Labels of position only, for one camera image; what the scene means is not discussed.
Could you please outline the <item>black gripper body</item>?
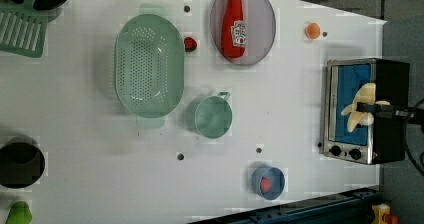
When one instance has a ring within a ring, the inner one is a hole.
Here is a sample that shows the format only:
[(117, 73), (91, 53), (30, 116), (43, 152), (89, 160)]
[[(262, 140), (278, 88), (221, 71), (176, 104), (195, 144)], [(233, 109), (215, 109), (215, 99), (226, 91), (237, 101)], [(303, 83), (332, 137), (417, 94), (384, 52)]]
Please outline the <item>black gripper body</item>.
[(359, 103), (356, 110), (371, 113), (378, 118), (406, 121), (409, 124), (424, 123), (424, 110), (417, 107)]

